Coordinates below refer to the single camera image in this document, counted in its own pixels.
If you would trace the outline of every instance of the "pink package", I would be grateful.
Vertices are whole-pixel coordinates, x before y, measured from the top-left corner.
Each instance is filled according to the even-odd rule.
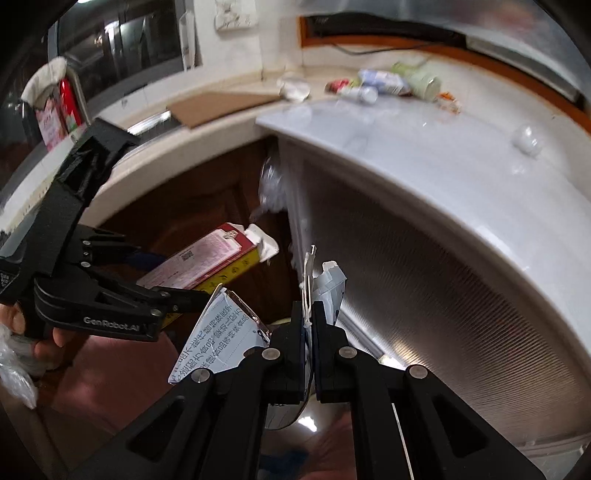
[[[35,111],[39,130],[48,150],[51,150],[67,136],[58,108],[57,102],[50,96],[45,102],[45,108]]]

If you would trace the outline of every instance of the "red bottle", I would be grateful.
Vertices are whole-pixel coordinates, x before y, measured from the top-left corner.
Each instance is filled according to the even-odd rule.
[[[67,79],[63,79],[60,82],[60,107],[68,132],[72,132],[79,125],[82,125],[82,118],[78,111],[76,98],[72,92],[72,87],[70,87],[70,82],[68,82]]]

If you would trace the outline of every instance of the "cable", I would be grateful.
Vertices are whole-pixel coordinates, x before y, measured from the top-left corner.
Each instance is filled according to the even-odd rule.
[[[432,45],[437,45],[439,42],[428,42],[428,43],[420,43],[419,45],[415,45],[413,47],[392,47],[392,48],[380,48],[378,50],[363,50],[363,51],[352,51],[347,50],[346,48],[337,45],[336,43],[331,43],[330,46],[336,48],[338,51],[341,51],[347,55],[351,55],[352,57],[360,56],[360,55],[371,55],[372,53],[381,53],[383,51],[397,51],[397,50],[416,50],[418,48],[429,47]]]

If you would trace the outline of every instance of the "wooden door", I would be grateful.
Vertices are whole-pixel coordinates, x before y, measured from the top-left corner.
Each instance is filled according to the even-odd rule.
[[[146,251],[170,256],[224,222],[248,226],[259,205],[258,184],[270,140],[262,140],[199,165],[152,190],[107,220],[102,227],[123,233]],[[259,264],[231,282],[235,291],[265,323],[290,316],[299,298],[296,272],[288,246],[287,214],[265,214],[257,222],[280,246],[269,264]],[[141,274],[118,270],[126,278]],[[192,329],[195,316],[184,315],[171,324],[179,340]]]

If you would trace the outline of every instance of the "torn packaging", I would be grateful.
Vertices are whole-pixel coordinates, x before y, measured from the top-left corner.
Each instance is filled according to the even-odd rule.
[[[278,252],[277,242],[258,226],[251,224],[244,229],[242,225],[224,223],[140,278],[137,284],[212,293],[219,284],[229,283]],[[166,315],[163,328],[179,316]]]
[[[268,345],[267,328],[234,292],[220,284],[189,335],[168,383],[180,382],[196,368],[218,373],[237,367],[248,349]]]
[[[339,315],[340,304],[345,296],[347,277],[334,261],[322,263],[322,270],[323,272],[318,277],[314,277],[312,303],[322,301],[326,322],[334,325]]]

